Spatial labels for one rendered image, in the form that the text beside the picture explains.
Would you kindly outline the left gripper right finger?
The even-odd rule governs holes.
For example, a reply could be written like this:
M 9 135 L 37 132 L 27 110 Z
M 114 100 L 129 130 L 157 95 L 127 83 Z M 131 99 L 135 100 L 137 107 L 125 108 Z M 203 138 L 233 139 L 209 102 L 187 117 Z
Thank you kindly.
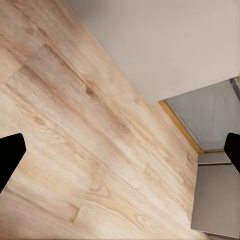
M 235 133 L 228 133 L 224 151 L 240 173 L 240 135 Z

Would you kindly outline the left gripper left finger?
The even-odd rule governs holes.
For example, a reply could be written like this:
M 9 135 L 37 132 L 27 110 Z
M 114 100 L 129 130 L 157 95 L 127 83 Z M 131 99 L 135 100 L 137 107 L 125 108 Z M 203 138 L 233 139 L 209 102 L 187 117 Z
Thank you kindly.
M 25 153 L 22 133 L 0 138 L 0 193 Z

